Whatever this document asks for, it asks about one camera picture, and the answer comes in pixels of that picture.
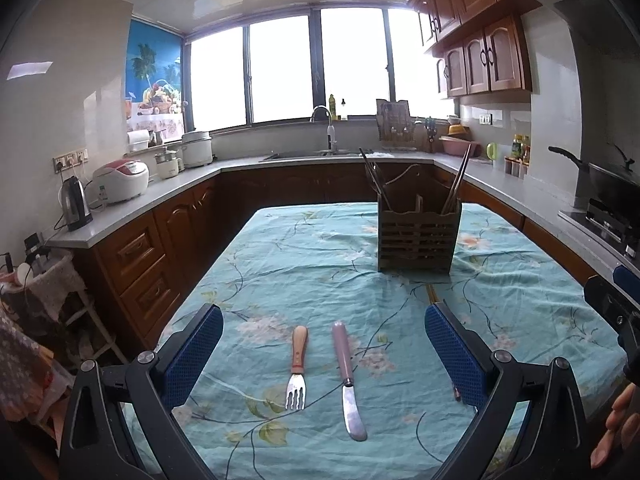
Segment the person's right hand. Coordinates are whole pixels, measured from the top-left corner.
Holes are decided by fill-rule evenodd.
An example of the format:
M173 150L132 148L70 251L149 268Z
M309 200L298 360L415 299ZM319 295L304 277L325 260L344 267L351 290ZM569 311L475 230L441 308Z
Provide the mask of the person's right hand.
M626 450L638 440L638 402L639 388L630 382L612 404L605 422L605 434L590 455L592 469L602 467L616 446Z

